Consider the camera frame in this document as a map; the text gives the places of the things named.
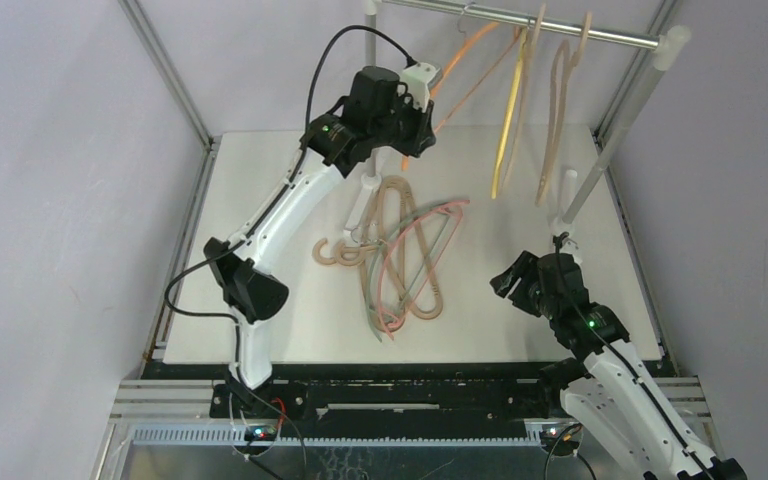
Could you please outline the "green wire hanger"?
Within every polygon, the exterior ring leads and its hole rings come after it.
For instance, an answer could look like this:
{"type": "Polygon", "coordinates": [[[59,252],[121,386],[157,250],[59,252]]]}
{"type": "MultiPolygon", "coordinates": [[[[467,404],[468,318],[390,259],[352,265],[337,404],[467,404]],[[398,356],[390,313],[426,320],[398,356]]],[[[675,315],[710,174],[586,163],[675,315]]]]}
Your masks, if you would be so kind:
{"type": "Polygon", "coordinates": [[[369,323],[374,335],[389,338],[399,330],[409,314],[422,320],[433,320],[443,311],[443,298],[436,266],[443,251],[463,219],[467,199],[432,203],[407,214],[390,233],[377,240],[370,266],[365,270],[363,286],[369,323]],[[429,216],[445,218],[433,242],[428,242],[422,224],[429,216]],[[405,239],[415,235],[420,249],[421,266],[408,277],[403,268],[395,266],[392,257],[404,249],[405,239]],[[390,278],[398,294],[398,302],[390,309],[382,301],[384,281],[390,278]]]}

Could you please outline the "pink wire hanger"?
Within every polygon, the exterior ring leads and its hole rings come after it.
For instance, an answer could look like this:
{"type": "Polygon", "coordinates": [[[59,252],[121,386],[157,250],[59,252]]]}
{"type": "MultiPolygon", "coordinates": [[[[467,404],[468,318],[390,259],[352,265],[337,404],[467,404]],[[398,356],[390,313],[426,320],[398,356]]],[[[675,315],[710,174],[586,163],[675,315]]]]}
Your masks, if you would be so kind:
{"type": "Polygon", "coordinates": [[[437,265],[469,204],[458,198],[416,207],[378,242],[366,287],[368,318],[377,337],[393,340],[409,316],[434,320],[442,314],[437,265]]]}

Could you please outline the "yellow wire hanger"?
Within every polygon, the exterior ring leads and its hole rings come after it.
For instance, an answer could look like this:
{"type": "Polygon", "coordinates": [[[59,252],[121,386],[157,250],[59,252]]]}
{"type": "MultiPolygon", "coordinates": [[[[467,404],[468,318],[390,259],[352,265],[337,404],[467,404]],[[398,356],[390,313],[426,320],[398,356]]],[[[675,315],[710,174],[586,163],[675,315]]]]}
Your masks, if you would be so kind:
{"type": "Polygon", "coordinates": [[[525,32],[527,31],[528,27],[523,27],[519,30],[518,33],[518,49],[517,49],[517,60],[515,65],[515,70],[512,76],[509,96],[507,100],[507,105],[505,108],[504,118],[503,118],[503,124],[500,131],[499,141],[497,145],[496,150],[496,158],[495,158],[495,164],[494,164],[494,171],[493,171],[493,177],[492,177],[492,186],[491,186],[491,198],[496,199],[497,195],[500,192],[501,189],[501,175],[502,175],[502,167],[504,166],[504,160],[505,155],[507,152],[507,146],[508,141],[510,138],[514,137],[514,134],[511,133],[512,130],[512,122],[514,121],[514,116],[517,115],[517,101],[516,98],[516,91],[518,89],[518,84],[520,81],[520,74],[518,73],[518,67],[522,65],[521,60],[521,42],[523,41],[523,37],[525,32]]]}

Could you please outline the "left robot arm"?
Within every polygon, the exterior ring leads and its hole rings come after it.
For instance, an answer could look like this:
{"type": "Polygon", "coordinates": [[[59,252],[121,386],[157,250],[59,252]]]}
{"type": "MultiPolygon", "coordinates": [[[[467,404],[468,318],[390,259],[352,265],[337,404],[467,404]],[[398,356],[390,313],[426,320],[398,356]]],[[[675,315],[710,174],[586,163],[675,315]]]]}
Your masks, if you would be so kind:
{"type": "Polygon", "coordinates": [[[349,93],[307,124],[274,197],[227,240],[206,243],[211,272],[237,324],[229,370],[240,382],[234,404],[246,415],[265,414],[273,401],[265,384],[272,375],[270,320],[289,297],[273,270],[286,245],[317,204],[375,150],[388,147],[417,158],[435,144],[431,90],[439,75],[424,62],[399,73],[363,67],[349,93]]]}

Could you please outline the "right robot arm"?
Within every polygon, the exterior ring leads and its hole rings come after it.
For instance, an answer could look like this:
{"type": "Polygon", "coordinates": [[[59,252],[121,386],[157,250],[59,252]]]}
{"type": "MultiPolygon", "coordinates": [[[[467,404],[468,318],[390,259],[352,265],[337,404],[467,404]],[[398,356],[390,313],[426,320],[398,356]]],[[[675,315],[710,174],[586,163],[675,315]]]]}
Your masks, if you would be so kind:
{"type": "Polygon", "coordinates": [[[683,420],[619,317],[591,300],[572,255],[524,251],[490,285],[515,308],[547,319],[572,354],[540,373],[544,412],[568,414],[639,479],[746,478],[736,459],[719,458],[683,420]]]}

